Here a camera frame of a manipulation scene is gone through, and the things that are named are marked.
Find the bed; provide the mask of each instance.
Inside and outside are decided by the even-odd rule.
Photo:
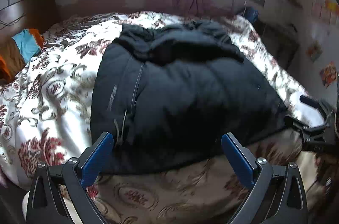
[[[62,164],[92,144],[90,109],[96,74],[106,47],[120,35],[123,23],[161,28],[197,19],[154,12],[109,13],[74,16],[53,25],[43,34],[41,53],[12,83],[0,87],[0,164],[4,175],[28,190],[39,161]],[[218,22],[294,116],[310,126],[322,122],[315,112],[300,105],[299,96],[307,95],[306,90],[267,52],[247,20],[238,15]],[[285,129],[249,149],[256,157],[284,165],[297,160],[301,141],[296,132]],[[300,167],[312,157],[303,157]],[[314,173],[308,170],[303,179],[307,188]],[[67,190],[61,190],[67,198]],[[99,176],[88,193],[112,223],[197,223],[232,211],[247,190],[226,158],[216,156],[164,173]]]

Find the blue cloth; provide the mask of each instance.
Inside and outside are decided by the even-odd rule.
[[[31,35],[27,29],[16,34],[13,39],[17,44],[25,63],[28,63],[30,59],[41,50],[40,46],[37,45],[34,36]]]
[[[251,24],[253,24],[258,19],[258,11],[253,7],[247,7],[244,18],[247,19]]]

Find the jacket zipper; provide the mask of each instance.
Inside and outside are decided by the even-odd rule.
[[[115,94],[117,93],[117,90],[118,90],[118,86],[115,85],[114,88],[113,88],[112,94],[111,94],[110,101],[109,101],[108,106],[107,106],[108,111],[110,111],[111,108],[112,108],[112,104],[113,104],[113,101],[114,101],[114,98],[115,98]]]
[[[124,72],[123,72],[123,74],[121,76],[121,79],[123,79],[123,77],[125,76],[125,72],[126,72],[127,66],[129,64],[129,61],[131,60],[131,58],[132,58],[132,56],[128,59],[128,62],[127,62],[126,66],[125,66],[125,69],[124,69]],[[115,95],[116,95],[116,93],[118,91],[119,84],[120,84],[120,82],[117,85],[114,85],[114,88],[113,88],[113,91],[112,91],[112,94],[111,94],[111,97],[110,97],[110,101],[108,102],[107,111],[111,111],[111,109],[112,109],[112,104],[113,104]]]
[[[133,107],[135,106],[135,98],[136,98],[136,95],[137,95],[137,91],[138,91],[139,82],[140,82],[140,78],[141,78],[141,73],[142,73],[143,67],[144,67],[144,64],[142,63],[141,67],[140,67],[139,74],[138,74],[137,81],[135,82],[135,86],[134,86],[132,102],[131,102],[131,111],[132,111]],[[127,115],[127,109],[125,111],[124,119],[123,119],[123,122],[122,122],[121,136],[119,138],[119,133],[118,133],[118,137],[117,137],[118,138],[117,139],[117,145],[119,145],[119,146],[121,146],[123,144],[126,115]]]

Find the metal screw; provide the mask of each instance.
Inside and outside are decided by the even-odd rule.
[[[265,158],[259,157],[258,158],[258,163],[260,165],[265,165],[267,163],[267,160]]]
[[[71,165],[74,165],[75,163],[77,163],[78,159],[75,158],[75,157],[72,157],[71,159],[68,160],[68,162],[71,164]]]
[[[43,168],[46,165],[45,162],[41,161],[38,163],[38,168]]]
[[[289,164],[289,166],[290,166],[291,168],[297,168],[297,167],[298,167],[298,165],[297,165],[295,162],[291,162],[291,163]]]

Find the wooden headboard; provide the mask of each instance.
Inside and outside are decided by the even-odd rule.
[[[18,34],[23,29],[38,29],[40,34],[46,32],[53,24],[60,22],[60,15],[55,0],[21,0],[0,11],[1,44]]]

